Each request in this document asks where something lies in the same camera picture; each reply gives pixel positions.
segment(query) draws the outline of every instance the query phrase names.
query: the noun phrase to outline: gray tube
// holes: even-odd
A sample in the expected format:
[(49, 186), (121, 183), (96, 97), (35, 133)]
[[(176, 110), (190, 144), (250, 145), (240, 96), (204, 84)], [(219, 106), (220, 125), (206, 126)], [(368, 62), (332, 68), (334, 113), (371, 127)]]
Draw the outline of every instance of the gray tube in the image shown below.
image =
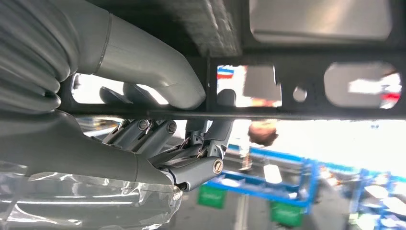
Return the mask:
[(205, 99), (188, 61), (169, 45), (86, 1), (52, 2), (78, 31), (78, 72), (148, 85), (181, 109), (194, 109)]

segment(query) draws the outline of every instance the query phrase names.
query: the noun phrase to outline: blue shelf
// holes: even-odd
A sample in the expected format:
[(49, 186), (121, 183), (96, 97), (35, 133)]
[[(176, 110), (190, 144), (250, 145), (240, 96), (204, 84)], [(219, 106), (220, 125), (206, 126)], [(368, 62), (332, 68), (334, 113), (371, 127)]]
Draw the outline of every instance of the blue shelf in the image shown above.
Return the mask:
[[(239, 147), (235, 145), (229, 145), (228, 149), (238, 151)], [(299, 184), (272, 184), (268, 183), (264, 178), (230, 171), (223, 171), (221, 175), (208, 181), (206, 184), (211, 187), (225, 189), (236, 193), (247, 194), (271, 201), (276, 201), (297, 207), (303, 207), (305, 208), (307, 213), (311, 212), (314, 196), (316, 194), (316, 186), (319, 173), (319, 166), (317, 161), (256, 148), (251, 148), (250, 152), (252, 154), (275, 158), (281, 161), (294, 161), (301, 163), (302, 170)], [(300, 189), (303, 186), (304, 173), (309, 168), (311, 172), (309, 191), (306, 191), (307, 195), (304, 196), (300, 193)], [(289, 193), (296, 193), (297, 198), (289, 198)]]

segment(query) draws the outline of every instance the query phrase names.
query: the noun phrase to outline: transparent plastic film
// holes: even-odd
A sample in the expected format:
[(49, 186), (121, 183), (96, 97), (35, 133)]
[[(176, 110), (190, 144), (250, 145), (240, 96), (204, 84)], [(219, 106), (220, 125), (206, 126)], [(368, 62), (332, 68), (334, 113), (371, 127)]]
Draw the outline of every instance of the transparent plastic film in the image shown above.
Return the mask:
[[(2, 180), (0, 187), (7, 183)], [(19, 183), (18, 191), (0, 193), (2, 230), (152, 230), (169, 222), (182, 197), (172, 185), (57, 172), (20, 178)]]

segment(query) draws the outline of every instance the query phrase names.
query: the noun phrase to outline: ceiling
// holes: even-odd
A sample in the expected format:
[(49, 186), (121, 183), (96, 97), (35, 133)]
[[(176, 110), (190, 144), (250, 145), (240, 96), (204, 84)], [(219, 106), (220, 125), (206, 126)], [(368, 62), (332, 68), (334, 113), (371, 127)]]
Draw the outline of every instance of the ceiling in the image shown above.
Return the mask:
[(241, 53), (236, 0), (88, 0), (187, 56)]

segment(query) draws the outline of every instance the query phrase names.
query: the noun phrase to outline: green sign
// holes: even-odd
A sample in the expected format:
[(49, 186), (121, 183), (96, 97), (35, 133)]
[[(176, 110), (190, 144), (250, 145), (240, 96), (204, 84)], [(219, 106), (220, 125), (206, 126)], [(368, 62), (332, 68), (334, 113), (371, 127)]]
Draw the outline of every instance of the green sign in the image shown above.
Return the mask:
[(303, 208), (278, 202), (271, 204), (271, 221), (297, 227), (302, 224)]
[(199, 199), (197, 203), (199, 205), (222, 209), (226, 201), (226, 194), (226, 190), (202, 185), (199, 189)]

